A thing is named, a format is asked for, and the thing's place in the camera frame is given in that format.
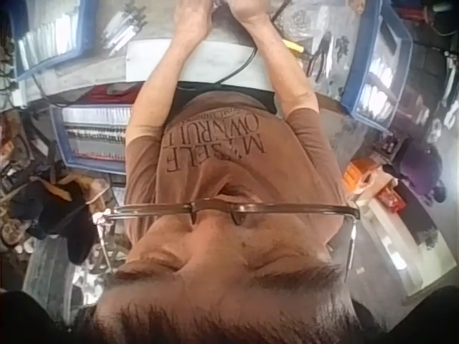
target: tire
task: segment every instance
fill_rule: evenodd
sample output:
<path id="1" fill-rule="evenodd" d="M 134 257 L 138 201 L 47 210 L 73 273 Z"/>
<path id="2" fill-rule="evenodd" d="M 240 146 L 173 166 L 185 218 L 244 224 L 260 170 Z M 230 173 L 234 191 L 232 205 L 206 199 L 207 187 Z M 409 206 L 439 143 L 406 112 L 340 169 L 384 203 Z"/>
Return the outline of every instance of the tire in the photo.
<path id="1" fill-rule="evenodd" d="M 22 290 L 56 321 L 69 322 L 75 266 L 67 256 L 67 240 L 38 241 L 29 260 Z"/>

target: white component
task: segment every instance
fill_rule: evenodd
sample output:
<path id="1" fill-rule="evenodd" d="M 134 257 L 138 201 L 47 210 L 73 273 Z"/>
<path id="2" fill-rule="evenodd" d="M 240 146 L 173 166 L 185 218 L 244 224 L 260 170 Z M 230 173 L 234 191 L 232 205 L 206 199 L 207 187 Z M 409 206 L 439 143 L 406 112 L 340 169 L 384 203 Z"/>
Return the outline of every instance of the white component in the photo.
<path id="1" fill-rule="evenodd" d="M 457 116 L 459 114 L 458 110 L 459 110 L 459 100 L 456 100 L 451 105 L 450 110 L 448 111 L 448 113 L 445 116 L 445 121 L 443 122 L 443 124 L 445 125 L 446 128 L 448 128 L 448 130 L 453 129 L 454 124 L 456 123 L 456 118 L 457 118 Z"/>
<path id="2" fill-rule="evenodd" d="M 126 55 L 126 82 L 147 80 L 151 71 L 166 53 L 170 43 L 170 39 L 142 39 L 129 42 Z M 241 67 L 252 52 L 253 48 L 239 44 L 202 42 L 185 64 L 180 80 L 216 82 Z M 224 84 L 258 90 L 273 90 L 259 54 L 245 70 Z"/>

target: cable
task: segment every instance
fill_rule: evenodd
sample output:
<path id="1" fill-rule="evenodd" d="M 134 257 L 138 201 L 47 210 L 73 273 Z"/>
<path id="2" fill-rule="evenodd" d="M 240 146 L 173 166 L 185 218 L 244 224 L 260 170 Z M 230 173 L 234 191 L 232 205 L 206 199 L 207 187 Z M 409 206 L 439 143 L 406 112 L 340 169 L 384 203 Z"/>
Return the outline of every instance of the cable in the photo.
<path id="1" fill-rule="evenodd" d="M 271 22 L 273 24 L 278 19 L 278 17 L 285 11 L 287 6 L 290 5 L 291 2 L 292 2 L 292 0 L 285 0 L 283 2 L 283 4 L 279 7 L 279 9 L 274 13 L 273 17 L 271 18 Z M 234 72 L 232 72 L 231 74 L 227 75 L 226 77 L 214 82 L 213 87 L 216 86 L 216 85 L 223 84 L 224 82 L 228 81 L 229 79 L 232 79 L 233 77 L 235 77 L 236 75 L 241 73 L 243 70 L 245 70 L 245 68 L 247 68 L 248 65 L 250 65 L 252 63 L 252 61 L 254 60 L 255 56 L 257 56 L 257 53 L 258 53 L 258 48 L 255 47 L 253 49 L 253 51 L 252 51 L 252 54 L 250 54 L 250 56 L 247 59 L 247 61 L 244 62 L 244 64 L 241 67 L 237 68 Z M 201 90 L 205 90 L 207 88 L 212 89 L 213 87 L 204 86 L 204 87 L 201 88 Z M 193 91 L 199 91 L 197 88 L 188 88 L 188 87 L 181 87 L 181 86 L 177 86 L 177 88 L 179 90 L 182 90 L 182 91 L 192 91 L 192 92 Z"/>
<path id="2" fill-rule="evenodd" d="M 42 96 L 42 98 L 50 105 L 53 105 L 57 108 L 61 108 L 61 109 L 65 109 L 65 108 L 68 108 L 69 106 L 72 106 L 72 105 L 75 105 L 77 103 L 79 103 L 79 101 L 81 101 L 81 99 L 83 97 L 85 97 L 86 95 L 89 95 L 91 93 L 91 91 L 93 90 L 92 88 L 87 91 L 86 93 L 84 93 L 83 95 L 81 95 L 78 99 L 70 102 L 68 100 L 63 100 L 61 104 L 59 103 L 56 103 L 56 102 L 52 102 L 49 97 L 47 96 L 47 94 L 44 92 L 43 90 L 43 86 L 38 82 L 37 80 L 37 77 L 35 77 L 35 75 L 32 75 L 32 79 L 34 80 L 35 82 L 35 85 L 37 86 L 39 92 L 40 92 L 40 95 Z"/>
<path id="3" fill-rule="evenodd" d="M 432 28 L 434 33 L 436 33 L 438 36 L 440 36 L 440 37 L 449 37 L 449 36 L 453 36 L 456 32 L 458 32 L 458 30 L 455 30 L 455 31 L 448 32 L 447 34 L 443 34 L 442 32 L 438 31 L 438 29 L 436 29 L 434 27 L 436 16 L 437 16 L 437 14 L 435 14 L 435 16 L 434 16 L 432 21 L 430 21 L 429 16 L 426 16 L 425 17 L 425 19 L 426 19 L 425 21 L 430 25 L 430 27 Z"/>
<path id="4" fill-rule="evenodd" d="M 441 37 L 453 36 L 453 35 L 456 34 L 456 32 L 457 32 L 457 31 L 452 31 L 452 32 L 448 32 L 447 34 L 443 34 L 443 33 L 439 32 L 439 31 L 433 26 L 432 23 L 430 24 L 430 27 L 432 28 L 432 30 L 434 31 L 434 33 L 436 33 L 438 36 L 441 36 Z"/>

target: black cable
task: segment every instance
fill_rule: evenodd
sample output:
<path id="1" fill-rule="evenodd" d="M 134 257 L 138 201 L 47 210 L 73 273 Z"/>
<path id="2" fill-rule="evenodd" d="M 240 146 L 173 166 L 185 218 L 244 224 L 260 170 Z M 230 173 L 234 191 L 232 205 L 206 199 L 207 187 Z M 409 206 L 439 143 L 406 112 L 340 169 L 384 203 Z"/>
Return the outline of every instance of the black cable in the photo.
<path id="1" fill-rule="evenodd" d="M 285 11 L 285 9 L 287 8 L 288 5 L 290 5 L 290 3 L 292 2 L 292 0 L 285 0 L 283 2 L 283 4 L 279 7 L 279 9 L 274 13 L 273 17 L 271 18 L 271 22 L 274 24 L 275 21 L 279 18 L 279 16 Z M 247 59 L 246 62 L 244 62 L 244 64 L 237 68 L 233 73 L 227 75 L 226 77 L 214 82 L 214 85 L 221 85 L 223 84 L 223 82 L 226 82 L 228 81 L 229 79 L 232 79 L 233 77 L 235 77 L 236 75 L 238 75 L 239 73 L 241 73 L 243 70 L 245 70 L 245 68 L 248 67 L 248 65 L 250 65 L 252 63 L 252 61 L 254 60 L 255 56 L 257 56 L 257 53 L 258 53 L 258 48 L 255 47 L 252 51 L 252 54 L 250 54 L 249 58 Z M 188 88 L 188 87 L 181 87 L 181 86 L 177 86 L 177 88 L 179 90 L 182 90 L 182 91 L 199 91 L 197 88 Z M 205 90 L 207 88 L 213 88 L 213 87 L 209 87 L 209 86 L 204 86 L 201 90 Z"/>
<path id="2" fill-rule="evenodd" d="M 75 104 L 78 104 L 79 101 L 81 101 L 82 98 L 84 98 L 86 95 L 89 95 L 91 93 L 91 91 L 93 90 L 92 88 L 87 91 L 86 93 L 84 93 L 83 95 L 81 95 L 78 99 L 70 102 L 68 100 L 62 100 L 61 103 L 56 103 L 56 102 L 52 102 L 48 95 L 45 93 L 44 89 L 43 89 L 43 86 L 38 82 L 37 80 L 37 77 L 35 77 L 35 75 L 32 75 L 32 79 L 34 80 L 34 83 L 35 85 L 37 86 L 39 92 L 40 92 L 40 95 L 42 96 L 42 98 L 50 105 L 53 105 L 57 108 L 61 108 L 61 109 L 65 109 L 65 108 L 68 108 L 69 106 L 73 106 Z"/>

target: hand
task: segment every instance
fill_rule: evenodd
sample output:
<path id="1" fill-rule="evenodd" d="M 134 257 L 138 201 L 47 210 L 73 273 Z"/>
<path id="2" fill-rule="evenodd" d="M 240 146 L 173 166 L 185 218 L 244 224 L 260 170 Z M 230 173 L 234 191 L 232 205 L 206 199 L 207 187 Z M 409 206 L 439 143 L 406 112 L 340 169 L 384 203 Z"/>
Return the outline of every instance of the hand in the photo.
<path id="1" fill-rule="evenodd" d="M 252 24 L 268 18 L 269 0 L 227 0 L 227 3 L 241 24 Z"/>
<path id="2" fill-rule="evenodd" d="M 178 0 L 174 39 L 196 48 L 212 29 L 213 0 Z"/>

